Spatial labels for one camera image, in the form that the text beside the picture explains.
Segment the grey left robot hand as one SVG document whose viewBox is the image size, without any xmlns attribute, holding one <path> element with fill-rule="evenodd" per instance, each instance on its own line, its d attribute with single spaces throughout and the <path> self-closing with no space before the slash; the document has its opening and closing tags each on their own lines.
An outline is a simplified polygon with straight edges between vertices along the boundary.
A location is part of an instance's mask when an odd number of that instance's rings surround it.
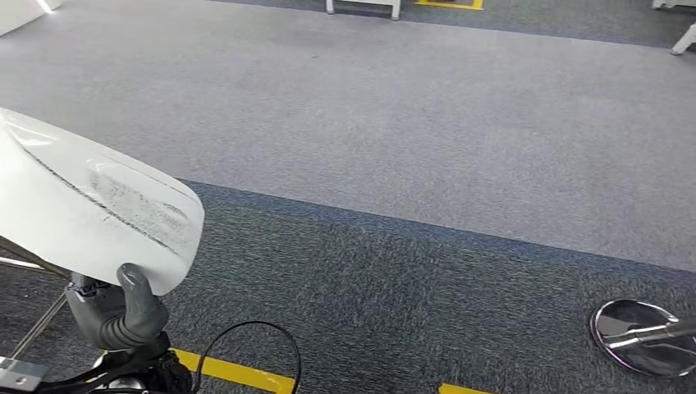
<svg viewBox="0 0 696 394">
<path fill-rule="evenodd" d="M 117 269 L 117 285 L 71 274 L 65 295 L 80 330 L 102 350 L 128 350 L 150 343 L 169 313 L 136 264 Z"/>
</svg>

